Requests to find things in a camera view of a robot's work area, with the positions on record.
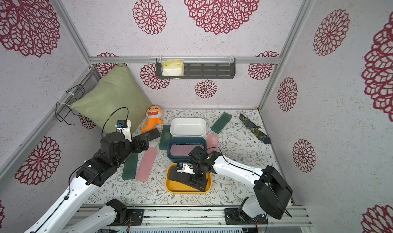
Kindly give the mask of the green square pillow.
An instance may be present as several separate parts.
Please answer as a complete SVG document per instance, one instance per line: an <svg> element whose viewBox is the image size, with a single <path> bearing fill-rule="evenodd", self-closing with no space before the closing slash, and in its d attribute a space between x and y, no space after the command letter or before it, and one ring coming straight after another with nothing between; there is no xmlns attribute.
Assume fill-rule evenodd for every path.
<svg viewBox="0 0 393 233"><path fill-rule="evenodd" d="M71 109L92 120L106 133L116 130L118 120L130 120L131 133L134 133L151 106L128 66L118 64L93 90L73 103Z"/></svg>

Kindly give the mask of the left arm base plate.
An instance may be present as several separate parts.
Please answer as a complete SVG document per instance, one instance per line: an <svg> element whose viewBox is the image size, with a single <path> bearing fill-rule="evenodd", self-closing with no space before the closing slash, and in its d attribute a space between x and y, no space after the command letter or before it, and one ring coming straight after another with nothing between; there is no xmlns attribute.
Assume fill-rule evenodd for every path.
<svg viewBox="0 0 393 233"><path fill-rule="evenodd" d="M124 225L141 226L144 218L144 209L127 209Z"/></svg>

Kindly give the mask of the yellow white sponge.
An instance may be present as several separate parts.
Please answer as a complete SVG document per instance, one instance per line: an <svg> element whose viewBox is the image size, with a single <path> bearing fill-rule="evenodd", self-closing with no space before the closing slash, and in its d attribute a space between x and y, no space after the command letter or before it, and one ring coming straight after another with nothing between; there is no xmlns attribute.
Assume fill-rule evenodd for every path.
<svg viewBox="0 0 393 233"><path fill-rule="evenodd" d="M184 62L182 60L166 60L162 63L164 77L183 77Z"/></svg>

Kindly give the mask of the pink pencil case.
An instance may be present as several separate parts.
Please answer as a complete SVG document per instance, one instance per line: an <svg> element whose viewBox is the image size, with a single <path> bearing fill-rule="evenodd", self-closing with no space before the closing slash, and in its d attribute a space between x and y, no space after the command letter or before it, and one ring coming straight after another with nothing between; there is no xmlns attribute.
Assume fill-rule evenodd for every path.
<svg viewBox="0 0 393 233"><path fill-rule="evenodd" d="M187 157L195 147L200 147L200 145L175 144L169 149L169 155L171 157Z"/></svg>
<svg viewBox="0 0 393 233"><path fill-rule="evenodd" d="M213 151L219 152L219 137L216 133L207 135L207 152L212 153Z"/></svg>
<svg viewBox="0 0 393 233"><path fill-rule="evenodd" d="M157 148L149 148L144 152L144 155L141 159L139 167L137 169L137 173L135 176L135 180L138 182L146 182L150 176L152 171L152 167L154 165L155 159L157 157L158 150Z"/></svg>

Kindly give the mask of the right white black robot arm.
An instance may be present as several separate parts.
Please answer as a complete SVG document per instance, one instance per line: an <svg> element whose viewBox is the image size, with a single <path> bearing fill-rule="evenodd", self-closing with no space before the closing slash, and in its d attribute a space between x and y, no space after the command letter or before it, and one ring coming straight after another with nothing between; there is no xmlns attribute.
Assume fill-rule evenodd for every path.
<svg viewBox="0 0 393 233"><path fill-rule="evenodd" d="M262 214L277 220L283 215L292 217L287 206L293 190L276 168L247 166L225 156L219 147L204 150L197 146L189 157L189 162L177 163L177 172L187 175L183 184L202 190L206 174L213 173L236 180L254 191L254 195L245 198L238 208L238 217L242 221Z"/></svg>

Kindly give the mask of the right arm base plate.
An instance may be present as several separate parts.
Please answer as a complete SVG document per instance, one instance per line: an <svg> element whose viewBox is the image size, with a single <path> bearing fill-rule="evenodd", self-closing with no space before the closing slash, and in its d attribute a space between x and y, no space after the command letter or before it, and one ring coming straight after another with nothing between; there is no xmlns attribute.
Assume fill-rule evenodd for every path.
<svg viewBox="0 0 393 233"><path fill-rule="evenodd" d="M241 212L238 208L224 208L224 218L227 225L266 225L268 223L265 214L257 215L251 218L244 212Z"/></svg>

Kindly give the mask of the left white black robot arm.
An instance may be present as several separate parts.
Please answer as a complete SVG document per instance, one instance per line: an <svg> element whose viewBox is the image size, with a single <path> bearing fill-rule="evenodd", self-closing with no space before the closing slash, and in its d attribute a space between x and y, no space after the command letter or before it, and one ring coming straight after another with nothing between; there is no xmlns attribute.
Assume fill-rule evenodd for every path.
<svg viewBox="0 0 393 233"><path fill-rule="evenodd" d="M27 232L94 233L111 224L128 223L130 219L126 205L118 199L112 199L98 212L69 228L66 227L83 203L117 172L131 154L148 150L149 139L149 134L127 139L121 132L103 137L99 150L71 173L68 188Z"/></svg>

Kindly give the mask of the black pencil case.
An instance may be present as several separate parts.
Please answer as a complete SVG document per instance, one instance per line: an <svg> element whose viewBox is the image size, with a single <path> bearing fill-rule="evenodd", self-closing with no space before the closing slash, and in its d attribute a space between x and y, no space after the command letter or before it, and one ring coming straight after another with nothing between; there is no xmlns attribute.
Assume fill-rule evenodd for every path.
<svg viewBox="0 0 393 233"><path fill-rule="evenodd" d="M208 185L208 179L205 174L192 175L190 180L177 180L175 182L179 182L200 192L205 192Z"/></svg>
<svg viewBox="0 0 393 233"><path fill-rule="evenodd" d="M172 181L177 180L190 180L192 174L189 173L180 173L177 171L177 167L171 167L169 171L168 179Z"/></svg>
<svg viewBox="0 0 393 233"><path fill-rule="evenodd" d="M147 131L143 135L149 142L161 137L161 133L157 128Z"/></svg>

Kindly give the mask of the teal storage box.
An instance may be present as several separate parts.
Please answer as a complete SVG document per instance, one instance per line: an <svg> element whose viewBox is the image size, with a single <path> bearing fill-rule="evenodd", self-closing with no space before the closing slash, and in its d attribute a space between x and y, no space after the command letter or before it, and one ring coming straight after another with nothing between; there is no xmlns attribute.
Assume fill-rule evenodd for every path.
<svg viewBox="0 0 393 233"><path fill-rule="evenodd" d="M190 156L187 157L171 157L169 155L169 149L171 148L172 145L175 144L190 144L190 145L200 145L200 148L203 150L207 149L207 142L203 137L185 137L185 136L180 136L180 137L173 137L167 147L167 157L169 160L171 160L173 163L177 162L189 162L191 159Z"/></svg>

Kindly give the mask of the white storage box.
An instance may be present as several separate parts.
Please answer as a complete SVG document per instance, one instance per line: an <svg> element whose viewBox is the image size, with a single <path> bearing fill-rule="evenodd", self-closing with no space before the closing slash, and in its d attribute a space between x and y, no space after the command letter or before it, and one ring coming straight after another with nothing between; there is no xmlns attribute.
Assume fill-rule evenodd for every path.
<svg viewBox="0 0 393 233"><path fill-rule="evenodd" d="M171 122L170 133L174 137L204 137L206 132L206 121L202 118L178 117Z"/></svg>

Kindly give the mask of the orange shark plush toy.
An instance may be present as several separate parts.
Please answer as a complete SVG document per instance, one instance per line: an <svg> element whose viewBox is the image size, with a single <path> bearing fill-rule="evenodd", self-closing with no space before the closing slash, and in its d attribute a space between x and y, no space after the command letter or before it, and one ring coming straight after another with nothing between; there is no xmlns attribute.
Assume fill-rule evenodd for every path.
<svg viewBox="0 0 393 233"><path fill-rule="evenodd" d="M146 133L148 131L153 130L157 125L163 124L161 117L163 115L163 111L158 106L151 106L148 108L146 112L147 121L141 127L141 133Z"/></svg>

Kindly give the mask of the green pencil case back right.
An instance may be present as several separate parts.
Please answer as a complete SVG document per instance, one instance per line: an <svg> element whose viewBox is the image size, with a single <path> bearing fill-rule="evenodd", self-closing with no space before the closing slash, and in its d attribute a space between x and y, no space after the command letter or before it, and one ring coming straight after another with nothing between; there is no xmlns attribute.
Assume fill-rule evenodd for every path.
<svg viewBox="0 0 393 233"><path fill-rule="evenodd" d="M230 122L232 119L232 115L229 113L224 112L217 121L211 126L211 131L219 134L225 128L225 126Z"/></svg>

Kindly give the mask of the folded dark floral umbrella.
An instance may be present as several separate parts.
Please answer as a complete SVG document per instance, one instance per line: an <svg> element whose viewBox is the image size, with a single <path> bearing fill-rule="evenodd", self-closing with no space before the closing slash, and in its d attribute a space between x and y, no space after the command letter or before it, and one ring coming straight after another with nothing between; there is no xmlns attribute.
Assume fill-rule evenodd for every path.
<svg viewBox="0 0 393 233"><path fill-rule="evenodd" d="M253 135L264 144L271 144L271 139L261 131L261 127L252 122L249 118L245 117L242 113L239 115L240 121L249 129Z"/></svg>

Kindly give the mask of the green pencil case front left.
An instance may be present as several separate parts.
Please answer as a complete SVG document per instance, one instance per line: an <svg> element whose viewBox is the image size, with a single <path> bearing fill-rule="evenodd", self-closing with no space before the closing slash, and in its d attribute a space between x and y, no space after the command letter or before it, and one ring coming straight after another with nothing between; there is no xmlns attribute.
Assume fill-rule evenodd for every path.
<svg viewBox="0 0 393 233"><path fill-rule="evenodd" d="M135 179L138 164L138 153L132 153L127 161L124 163L122 179L132 180Z"/></svg>

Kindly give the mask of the dark wall shelf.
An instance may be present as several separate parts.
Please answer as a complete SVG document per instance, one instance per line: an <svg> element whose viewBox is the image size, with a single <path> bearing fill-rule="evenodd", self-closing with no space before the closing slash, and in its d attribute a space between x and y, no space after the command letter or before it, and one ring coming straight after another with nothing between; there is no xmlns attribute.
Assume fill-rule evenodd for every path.
<svg viewBox="0 0 393 233"><path fill-rule="evenodd" d="M236 59L231 57L223 63L183 63L183 76L164 76L163 60L156 58L156 76L160 80L232 80L236 73Z"/></svg>

